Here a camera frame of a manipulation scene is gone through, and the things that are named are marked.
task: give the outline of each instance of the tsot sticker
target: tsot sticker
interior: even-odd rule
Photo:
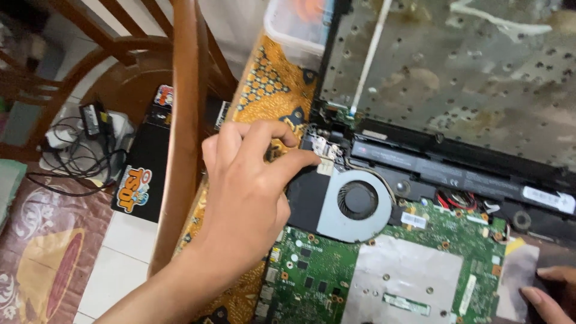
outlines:
[[[138,168],[132,169],[131,165],[126,167],[126,172],[120,182],[116,198],[118,207],[124,208],[128,214],[134,210],[134,205],[145,205],[148,202],[148,183],[152,180],[152,171]]]
[[[156,93],[156,97],[154,97],[154,102],[161,106],[169,106],[172,107],[172,100],[174,97],[174,88],[167,85],[161,85],[158,88],[158,92]]]

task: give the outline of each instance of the green circuit board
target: green circuit board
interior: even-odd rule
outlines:
[[[387,225],[380,234],[393,236],[463,257],[452,318],[456,323],[489,323],[498,304],[499,275],[506,246],[496,242],[504,220],[492,224],[486,215],[449,211],[431,201],[402,202],[406,212],[426,219],[424,228]],[[272,324],[340,323],[362,243],[342,243],[286,226],[268,260],[256,308],[256,320]],[[471,275],[475,285],[468,284]],[[467,311],[460,316],[466,300]]]

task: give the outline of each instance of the chair backrest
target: chair backrest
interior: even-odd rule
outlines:
[[[167,37],[147,35],[142,28],[131,18],[123,9],[117,0],[99,0],[102,5],[128,30],[132,35],[125,37],[112,37],[103,30],[98,23],[89,17],[89,15],[80,7],[73,4],[71,0],[48,0],[50,6],[63,15],[65,18],[75,24],[83,33],[90,37],[99,46],[88,53],[81,59],[68,73],[62,81],[46,80],[38,77],[25,67],[21,66],[16,60],[0,51],[0,60],[9,65],[9,69],[0,71],[0,96],[8,100],[19,101],[33,106],[40,106],[41,116],[36,126],[30,133],[30,136],[24,146],[13,146],[6,143],[0,143],[0,157],[4,159],[14,159],[21,161],[38,161],[40,152],[37,151],[38,145],[44,139],[44,134],[48,130],[50,123],[58,113],[62,105],[66,102],[78,83],[97,65],[102,63],[108,57],[113,56],[119,63],[125,66],[137,65],[135,51],[172,51],[175,29],[165,14],[162,12],[156,0],[140,0],[149,11],[150,15],[156,20]],[[189,5],[196,1],[176,0],[176,6],[181,4]],[[197,21],[201,21],[202,27],[195,29],[183,29],[181,31],[181,42],[197,42],[197,34],[202,33],[201,41],[206,46],[199,46],[202,51],[209,52],[207,66],[210,71],[208,88],[223,99],[230,99],[231,93],[236,87],[236,79],[232,76],[226,61],[224,60],[220,49],[210,30],[207,28],[202,14],[198,10],[195,12],[178,13],[182,16],[182,23],[192,27]],[[194,65],[192,58],[186,60],[186,64]],[[180,64],[179,69],[187,68],[185,63]],[[175,76],[174,85],[178,84],[180,88],[190,89],[191,80],[180,80],[177,83]],[[190,107],[192,103],[184,102],[184,105]]]

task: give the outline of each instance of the barcode sticker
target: barcode sticker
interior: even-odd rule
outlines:
[[[558,195],[553,195],[538,189],[524,187],[522,195],[543,205],[558,208],[561,212],[573,214],[574,209],[576,209],[576,200],[568,194],[558,193]]]
[[[402,219],[400,221],[404,224],[426,229],[426,223],[427,223],[426,218],[414,216],[412,214],[408,214],[407,212],[402,213]]]

